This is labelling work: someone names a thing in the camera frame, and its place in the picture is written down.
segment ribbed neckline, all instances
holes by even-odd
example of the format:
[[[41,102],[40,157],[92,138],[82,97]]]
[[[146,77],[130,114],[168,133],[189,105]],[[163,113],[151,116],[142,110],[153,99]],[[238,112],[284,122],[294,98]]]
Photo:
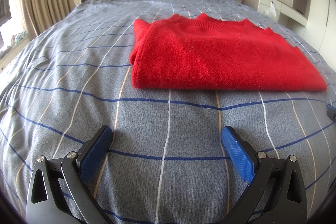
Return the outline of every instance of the ribbed neckline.
[[[233,25],[233,24],[225,24],[225,21],[220,20],[220,22],[213,22],[213,21],[206,21],[206,20],[198,20],[198,19],[189,19],[185,18],[183,16],[180,16],[178,14],[172,15],[167,20],[173,21],[176,23],[179,23],[185,27],[200,27],[203,29],[212,29],[212,30],[218,30],[218,31],[239,31],[244,30],[249,27],[247,26],[239,26],[239,25]]]

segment silver bolt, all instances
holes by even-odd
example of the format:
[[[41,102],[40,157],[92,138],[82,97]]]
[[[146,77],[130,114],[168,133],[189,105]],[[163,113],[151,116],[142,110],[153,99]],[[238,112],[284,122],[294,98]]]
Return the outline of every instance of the silver bolt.
[[[68,154],[67,154],[67,157],[68,157],[68,159],[73,159],[74,157],[76,157],[76,152],[69,152]]]
[[[261,159],[264,159],[266,158],[266,154],[264,152],[258,152],[258,157],[261,158]]]
[[[44,156],[38,156],[38,157],[37,157],[37,161],[38,161],[38,162],[41,162],[41,161],[43,161],[43,160],[44,160]]]
[[[290,155],[290,156],[289,156],[289,159],[290,159],[291,161],[296,161],[296,156]]]

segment bedspread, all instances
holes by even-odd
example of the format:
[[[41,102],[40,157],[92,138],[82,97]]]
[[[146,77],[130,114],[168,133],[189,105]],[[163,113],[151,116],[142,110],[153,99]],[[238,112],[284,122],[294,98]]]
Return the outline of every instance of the bedspread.
[[[134,20],[201,13],[271,27],[299,47],[328,90],[134,89]],[[336,125],[326,114],[336,102],[335,71],[302,38],[235,0],[87,1],[31,41],[0,85],[0,187],[23,217],[36,158],[77,151],[103,124],[114,131],[113,143],[87,185],[115,223],[222,220],[247,185],[221,146],[226,125],[256,151],[296,155],[310,214],[336,176]]]

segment red sweater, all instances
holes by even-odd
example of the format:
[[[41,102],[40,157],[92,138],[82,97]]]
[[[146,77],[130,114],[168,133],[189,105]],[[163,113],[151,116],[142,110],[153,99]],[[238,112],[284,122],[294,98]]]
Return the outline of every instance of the red sweater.
[[[298,47],[248,20],[173,15],[134,22],[135,88],[307,90],[326,83]]]

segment drawer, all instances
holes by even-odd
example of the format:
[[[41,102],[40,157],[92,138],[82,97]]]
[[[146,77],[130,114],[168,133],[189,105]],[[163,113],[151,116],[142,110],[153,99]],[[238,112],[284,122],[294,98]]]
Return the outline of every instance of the drawer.
[[[300,13],[296,13],[295,20],[303,26],[307,26],[307,19]]]
[[[296,12],[294,9],[290,8],[289,6],[287,6],[287,5],[283,5],[283,6],[281,7],[281,10],[280,10],[280,11],[281,11],[281,13],[283,13],[284,15],[286,15],[286,16],[288,16],[288,17],[294,19],[294,20],[296,20],[296,14],[297,14],[297,12]]]
[[[266,12],[268,12],[269,10],[270,10],[270,7],[259,3],[259,5],[258,5],[258,12],[259,13],[261,13],[263,15],[266,15]],[[280,16],[280,11],[275,10],[275,12],[277,13],[277,20],[275,22],[278,22],[279,21],[279,16]]]
[[[259,0],[259,3],[270,7],[272,1],[274,3],[275,9],[280,11],[281,10],[281,6],[282,6],[282,3],[280,1],[277,1],[277,0]]]

